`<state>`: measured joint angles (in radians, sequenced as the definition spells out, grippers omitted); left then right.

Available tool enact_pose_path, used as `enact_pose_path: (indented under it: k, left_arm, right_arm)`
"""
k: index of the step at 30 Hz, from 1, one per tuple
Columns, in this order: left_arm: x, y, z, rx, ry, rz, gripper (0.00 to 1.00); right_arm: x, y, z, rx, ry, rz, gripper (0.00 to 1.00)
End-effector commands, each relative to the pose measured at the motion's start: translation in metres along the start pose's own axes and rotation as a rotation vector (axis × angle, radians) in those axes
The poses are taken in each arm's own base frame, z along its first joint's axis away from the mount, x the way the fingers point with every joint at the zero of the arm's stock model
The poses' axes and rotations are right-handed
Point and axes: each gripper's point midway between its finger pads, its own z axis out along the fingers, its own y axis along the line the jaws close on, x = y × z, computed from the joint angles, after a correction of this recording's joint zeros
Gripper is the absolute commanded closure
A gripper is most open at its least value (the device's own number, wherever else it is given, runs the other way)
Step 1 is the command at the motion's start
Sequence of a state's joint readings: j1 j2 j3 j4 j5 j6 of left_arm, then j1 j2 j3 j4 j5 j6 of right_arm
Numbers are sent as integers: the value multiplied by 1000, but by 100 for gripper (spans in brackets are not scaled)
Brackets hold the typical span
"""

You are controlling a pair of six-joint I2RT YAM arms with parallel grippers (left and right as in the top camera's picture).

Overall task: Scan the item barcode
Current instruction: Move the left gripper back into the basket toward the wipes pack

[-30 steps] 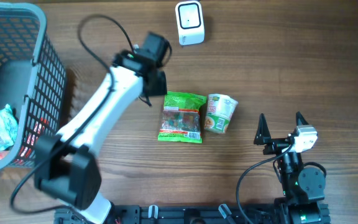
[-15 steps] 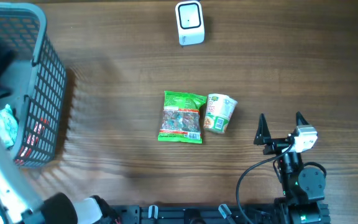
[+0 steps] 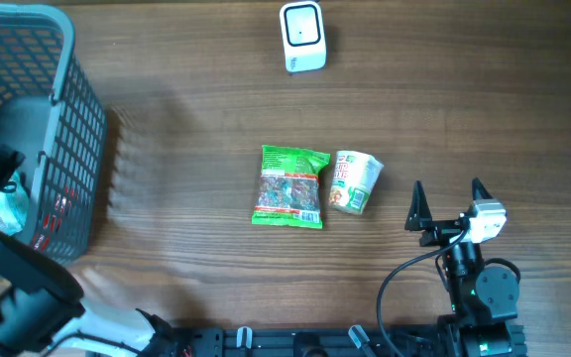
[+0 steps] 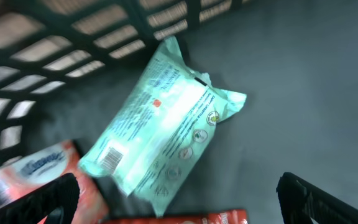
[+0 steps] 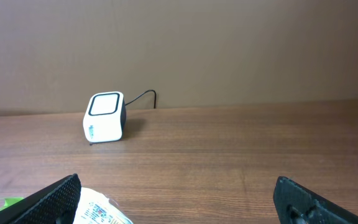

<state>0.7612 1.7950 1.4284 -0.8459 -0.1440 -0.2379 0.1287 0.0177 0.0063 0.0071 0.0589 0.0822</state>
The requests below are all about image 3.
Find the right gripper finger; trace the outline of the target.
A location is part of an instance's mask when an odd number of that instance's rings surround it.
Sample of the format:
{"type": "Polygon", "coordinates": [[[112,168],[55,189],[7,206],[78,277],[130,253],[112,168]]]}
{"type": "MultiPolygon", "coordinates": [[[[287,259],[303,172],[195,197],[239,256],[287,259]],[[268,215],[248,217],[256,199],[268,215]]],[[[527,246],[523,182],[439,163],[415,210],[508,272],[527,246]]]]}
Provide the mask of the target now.
{"type": "Polygon", "coordinates": [[[433,219],[426,195],[420,180],[413,186],[411,205],[404,229],[406,231],[424,231],[432,228],[433,219]]]}
{"type": "Polygon", "coordinates": [[[472,196],[474,200],[485,200],[492,198],[479,178],[474,178],[472,180],[472,196]]]}

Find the light teal snack packet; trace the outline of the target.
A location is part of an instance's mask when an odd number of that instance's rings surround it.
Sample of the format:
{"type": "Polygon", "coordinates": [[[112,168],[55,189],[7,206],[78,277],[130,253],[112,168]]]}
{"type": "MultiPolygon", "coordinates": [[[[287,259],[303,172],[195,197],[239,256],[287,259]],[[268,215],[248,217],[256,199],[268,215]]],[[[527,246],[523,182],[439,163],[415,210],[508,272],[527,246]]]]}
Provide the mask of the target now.
{"type": "Polygon", "coordinates": [[[13,236],[23,231],[28,216],[29,196],[22,176],[14,172],[4,190],[0,190],[0,231],[13,236]]]}

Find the instant noodle cup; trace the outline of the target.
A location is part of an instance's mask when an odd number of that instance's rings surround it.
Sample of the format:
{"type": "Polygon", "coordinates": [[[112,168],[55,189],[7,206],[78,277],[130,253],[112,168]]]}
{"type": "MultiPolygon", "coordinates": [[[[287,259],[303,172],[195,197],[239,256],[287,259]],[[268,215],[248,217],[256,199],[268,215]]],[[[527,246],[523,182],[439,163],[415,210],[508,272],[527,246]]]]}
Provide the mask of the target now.
{"type": "Polygon", "coordinates": [[[362,214],[384,165],[374,156],[338,151],[328,204],[350,214],[362,214]]]}

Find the green gummy candy bag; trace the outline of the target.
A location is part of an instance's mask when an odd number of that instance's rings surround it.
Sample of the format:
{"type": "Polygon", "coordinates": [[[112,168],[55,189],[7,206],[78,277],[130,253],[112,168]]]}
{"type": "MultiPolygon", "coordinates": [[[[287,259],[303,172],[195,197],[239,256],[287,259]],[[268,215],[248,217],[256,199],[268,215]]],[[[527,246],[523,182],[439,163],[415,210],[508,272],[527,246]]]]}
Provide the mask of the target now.
{"type": "Polygon", "coordinates": [[[322,229],[319,176],[331,155],[264,145],[254,225],[322,229]]]}

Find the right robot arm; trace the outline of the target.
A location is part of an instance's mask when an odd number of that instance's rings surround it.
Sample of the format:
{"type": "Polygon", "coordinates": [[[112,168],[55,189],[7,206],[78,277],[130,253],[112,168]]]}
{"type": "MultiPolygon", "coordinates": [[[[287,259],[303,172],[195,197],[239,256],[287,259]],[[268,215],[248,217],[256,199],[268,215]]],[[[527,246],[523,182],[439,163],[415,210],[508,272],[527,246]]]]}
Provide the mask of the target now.
{"type": "Polygon", "coordinates": [[[497,238],[507,210],[478,178],[469,208],[450,220],[435,220],[422,184],[414,184],[404,229],[419,232],[419,245],[434,247],[437,272],[452,313],[438,318],[437,332],[448,356],[513,356],[507,322],[517,318],[520,270],[511,262],[484,259],[481,245],[497,238]]]}

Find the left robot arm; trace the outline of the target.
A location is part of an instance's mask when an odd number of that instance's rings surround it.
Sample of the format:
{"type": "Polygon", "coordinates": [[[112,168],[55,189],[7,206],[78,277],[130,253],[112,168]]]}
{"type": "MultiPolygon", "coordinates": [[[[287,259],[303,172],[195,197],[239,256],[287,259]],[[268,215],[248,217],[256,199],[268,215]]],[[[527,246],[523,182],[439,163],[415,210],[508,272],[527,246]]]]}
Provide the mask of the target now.
{"type": "MultiPolygon", "coordinates": [[[[24,159],[0,143],[0,191],[12,185],[24,159]]],[[[154,314],[85,298],[67,269],[0,231],[0,356],[49,356],[60,348],[89,356],[174,356],[178,342],[154,314]]]]}

